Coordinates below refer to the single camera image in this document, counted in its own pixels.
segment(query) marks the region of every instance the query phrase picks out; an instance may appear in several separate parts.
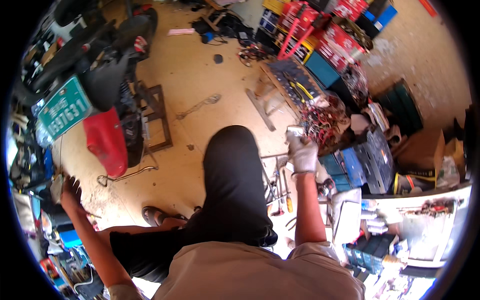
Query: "screwdriver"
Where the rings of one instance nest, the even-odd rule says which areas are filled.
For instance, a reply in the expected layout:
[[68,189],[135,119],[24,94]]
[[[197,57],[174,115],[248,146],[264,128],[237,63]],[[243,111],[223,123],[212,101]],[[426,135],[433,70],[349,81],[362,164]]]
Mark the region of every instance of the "screwdriver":
[[283,170],[282,173],[283,173],[283,182],[285,183],[285,192],[287,193],[287,210],[289,213],[293,213],[292,198],[290,198],[290,192],[288,191],[287,177],[285,175],[285,170]]

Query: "gloved hand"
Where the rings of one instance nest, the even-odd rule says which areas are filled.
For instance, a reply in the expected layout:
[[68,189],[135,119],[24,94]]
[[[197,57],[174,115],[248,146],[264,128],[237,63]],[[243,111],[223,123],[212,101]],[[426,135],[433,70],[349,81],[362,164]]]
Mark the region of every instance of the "gloved hand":
[[288,159],[293,163],[295,174],[316,173],[318,145],[312,141],[304,144],[299,136],[287,132]]

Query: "man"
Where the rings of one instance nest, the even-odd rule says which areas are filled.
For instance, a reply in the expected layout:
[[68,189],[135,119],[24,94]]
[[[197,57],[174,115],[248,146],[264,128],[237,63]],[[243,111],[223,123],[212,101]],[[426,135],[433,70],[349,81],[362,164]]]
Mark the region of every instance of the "man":
[[296,248],[286,260],[261,248],[277,236],[266,214],[258,148],[245,127],[223,128],[210,140],[205,203],[186,224],[148,207],[144,217],[158,227],[95,232],[80,204],[79,182],[67,179],[61,204],[111,299],[142,299],[131,276],[162,282],[155,300],[363,299],[363,284],[326,241],[315,183],[318,147],[294,136],[288,141],[298,209]]

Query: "motorcycle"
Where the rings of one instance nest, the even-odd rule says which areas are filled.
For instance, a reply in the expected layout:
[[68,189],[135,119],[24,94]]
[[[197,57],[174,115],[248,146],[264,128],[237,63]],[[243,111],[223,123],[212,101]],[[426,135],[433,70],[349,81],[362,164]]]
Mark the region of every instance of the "motorcycle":
[[[56,23],[75,22],[81,13],[88,14],[85,10],[91,3],[62,0],[54,12]],[[90,17],[88,26],[77,29],[34,78],[22,80],[19,74],[13,89],[18,102],[32,107],[39,127],[53,140],[82,121],[87,148],[107,172],[99,178],[107,180],[119,179],[140,163],[144,138],[149,138],[148,121],[165,118],[163,96],[159,95],[159,104],[152,89],[135,75],[137,63],[149,57],[157,13],[150,4],[132,6],[126,0],[125,6],[128,18],[118,28],[116,20]],[[144,115],[142,99],[155,118]]]

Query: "wooden plank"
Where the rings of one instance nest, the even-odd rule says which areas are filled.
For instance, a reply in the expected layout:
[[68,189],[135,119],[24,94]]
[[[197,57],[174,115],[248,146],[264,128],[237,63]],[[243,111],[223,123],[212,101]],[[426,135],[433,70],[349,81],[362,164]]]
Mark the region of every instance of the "wooden plank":
[[272,83],[275,85],[275,87],[278,89],[278,91],[280,92],[280,94],[283,96],[283,98],[285,99],[285,101],[288,103],[288,105],[292,108],[293,112],[295,113],[295,115],[297,116],[298,119],[301,118],[301,114],[300,114],[300,111],[297,107],[297,105],[292,101],[292,99],[290,98],[290,96],[288,95],[287,91],[285,90],[285,88],[282,86],[282,84],[280,84],[280,82],[278,81],[278,79],[276,78],[275,75],[273,75],[273,73],[270,71],[270,68],[266,65],[265,62],[261,61],[260,62],[260,68],[265,72],[265,74],[268,76],[268,78],[272,81]]
[[270,131],[275,131],[276,130],[275,126],[273,125],[272,121],[269,119],[269,117],[265,113],[265,109],[263,108],[263,106],[258,102],[257,97],[255,96],[255,93],[250,89],[247,89],[246,93],[248,98],[250,98],[250,101],[253,103],[253,106],[255,106],[258,113],[260,114],[260,117],[262,117],[262,119],[264,120],[265,125],[267,125],[267,128]]

